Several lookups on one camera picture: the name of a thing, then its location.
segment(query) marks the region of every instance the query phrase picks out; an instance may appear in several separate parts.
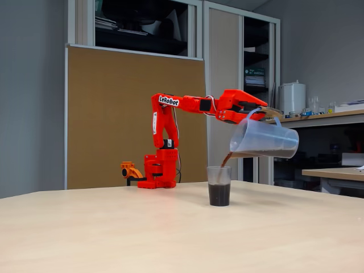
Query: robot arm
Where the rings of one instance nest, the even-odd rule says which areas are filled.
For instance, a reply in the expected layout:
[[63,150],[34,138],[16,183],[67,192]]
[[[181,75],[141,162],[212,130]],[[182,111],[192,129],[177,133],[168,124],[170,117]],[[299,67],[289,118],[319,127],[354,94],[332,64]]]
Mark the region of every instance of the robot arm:
[[[152,96],[154,146],[162,148],[165,145],[163,140],[163,129],[165,128],[174,147],[178,147],[178,129],[172,116],[172,107],[190,113],[215,116],[217,120],[238,124],[250,111],[260,106],[267,106],[267,104],[244,91],[235,89],[225,90],[219,99],[214,99],[212,96],[201,98],[155,94]],[[264,113],[257,112],[251,118],[259,120],[263,117]]]
[[[175,112],[175,108],[191,113],[214,116],[220,121],[238,124],[250,111],[260,106],[267,106],[267,104],[244,91],[235,89],[225,90],[222,96],[216,100],[212,96],[201,98],[193,96],[178,97],[161,93],[155,94],[152,96],[152,131],[154,146],[158,149],[155,155],[144,156],[145,177],[135,178],[138,180],[138,187],[155,189],[161,187],[173,188],[176,186],[176,162],[179,160],[177,150],[179,132],[176,113],[174,116],[172,115],[172,110]],[[251,118],[259,120],[264,116],[264,112],[258,111]],[[168,139],[163,139],[163,129],[166,129]],[[124,177],[127,177],[127,166],[130,166],[130,164],[132,163],[124,162],[122,164]]]

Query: cork board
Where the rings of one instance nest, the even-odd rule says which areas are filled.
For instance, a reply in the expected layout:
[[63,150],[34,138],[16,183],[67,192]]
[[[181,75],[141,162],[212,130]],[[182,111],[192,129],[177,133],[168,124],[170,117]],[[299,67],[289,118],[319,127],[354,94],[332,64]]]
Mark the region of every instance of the cork board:
[[[122,161],[144,174],[156,93],[205,97],[203,61],[68,47],[68,189],[126,185]],[[182,182],[206,181],[206,117],[176,112]]]

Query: dark liquid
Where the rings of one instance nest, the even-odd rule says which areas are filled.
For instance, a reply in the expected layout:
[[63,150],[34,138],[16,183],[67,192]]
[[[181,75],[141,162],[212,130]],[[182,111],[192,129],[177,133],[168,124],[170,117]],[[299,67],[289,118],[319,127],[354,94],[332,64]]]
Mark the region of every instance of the dark liquid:
[[211,206],[228,206],[230,200],[230,184],[211,185],[209,184],[209,196]]
[[233,155],[233,152],[229,152],[226,156],[226,158],[223,160],[222,164],[221,164],[221,168],[225,167],[225,164],[228,162],[228,160],[230,159],[230,157]]
[[264,153],[265,156],[275,156],[277,158],[291,158],[292,150],[262,150],[262,151],[246,151],[246,154],[260,154]]

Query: wooden table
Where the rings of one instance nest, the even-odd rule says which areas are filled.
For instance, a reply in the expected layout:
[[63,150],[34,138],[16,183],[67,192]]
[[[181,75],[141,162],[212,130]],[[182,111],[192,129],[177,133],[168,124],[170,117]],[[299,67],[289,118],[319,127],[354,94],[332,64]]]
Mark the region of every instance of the wooden table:
[[304,169],[303,175],[321,178],[321,191],[340,194],[341,188],[364,189],[364,171],[356,168]]
[[234,181],[0,200],[0,272],[364,272],[364,200]]

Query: gray wall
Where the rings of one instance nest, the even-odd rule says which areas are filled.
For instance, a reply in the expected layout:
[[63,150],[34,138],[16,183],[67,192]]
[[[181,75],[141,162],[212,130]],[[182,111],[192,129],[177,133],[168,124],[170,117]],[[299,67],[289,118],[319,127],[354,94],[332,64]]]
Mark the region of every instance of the gray wall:
[[325,107],[364,98],[363,0],[270,0],[254,12],[282,20],[282,83],[307,84]]
[[0,198],[62,189],[64,0],[0,9]]

